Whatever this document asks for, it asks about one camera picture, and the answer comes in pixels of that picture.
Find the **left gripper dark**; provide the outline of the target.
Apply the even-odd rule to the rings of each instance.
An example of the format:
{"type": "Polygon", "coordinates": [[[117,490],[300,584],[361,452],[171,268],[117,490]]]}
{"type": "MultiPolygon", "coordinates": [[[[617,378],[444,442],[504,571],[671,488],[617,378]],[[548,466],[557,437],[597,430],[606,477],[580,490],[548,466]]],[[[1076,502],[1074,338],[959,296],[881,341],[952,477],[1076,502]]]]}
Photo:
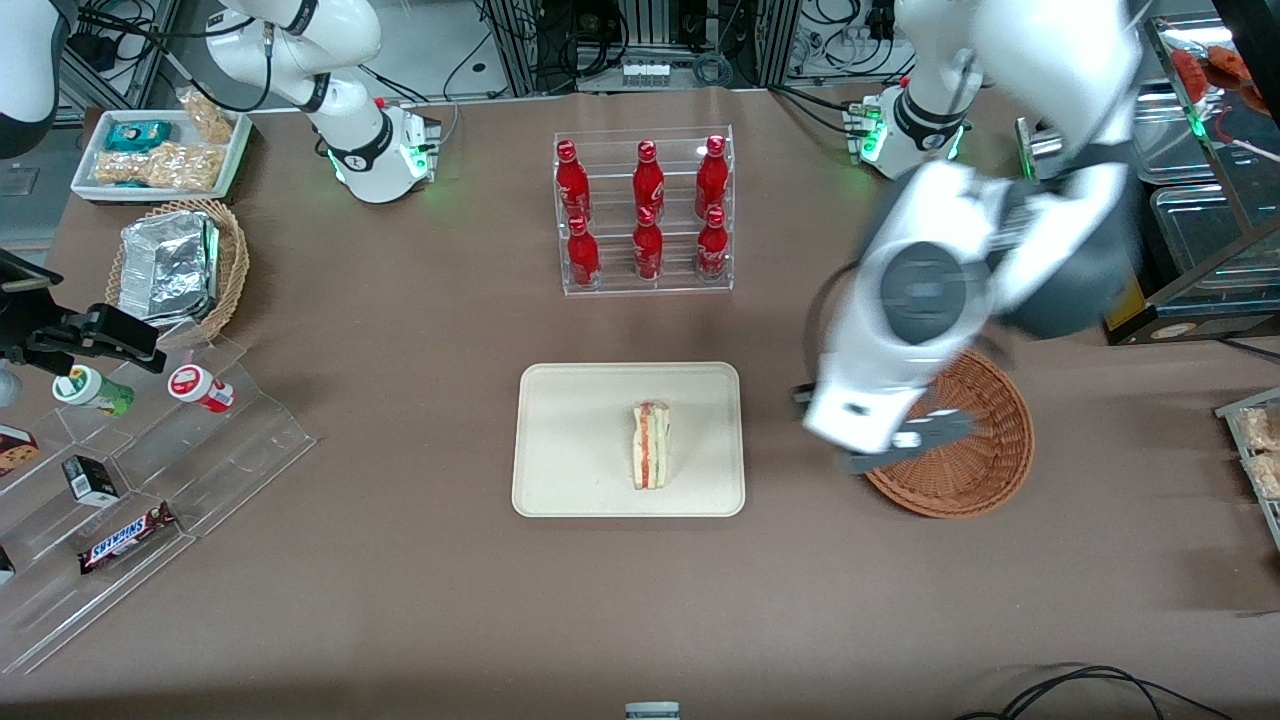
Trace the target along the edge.
{"type": "Polygon", "coordinates": [[[927,425],[904,425],[893,433],[886,454],[858,454],[841,451],[838,459],[842,468],[852,475],[865,475],[878,468],[900,461],[897,455],[915,456],[931,447],[934,441],[960,441],[974,430],[974,419],[963,410],[936,410],[925,416],[927,425]]]}

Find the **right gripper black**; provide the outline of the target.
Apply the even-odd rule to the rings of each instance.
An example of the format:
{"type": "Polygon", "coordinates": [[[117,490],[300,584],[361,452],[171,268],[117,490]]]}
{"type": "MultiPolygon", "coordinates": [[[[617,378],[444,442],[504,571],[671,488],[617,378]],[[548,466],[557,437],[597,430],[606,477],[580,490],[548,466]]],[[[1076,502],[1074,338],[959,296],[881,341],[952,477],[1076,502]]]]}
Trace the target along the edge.
{"type": "Polygon", "coordinates": [[[73,313],[51,299],[3,300],[3,359],[18,365],[69,369],[74,356],[105,356],[160,374],[166,355],[157,342],[157,328],[109,304],[73,313]]]}

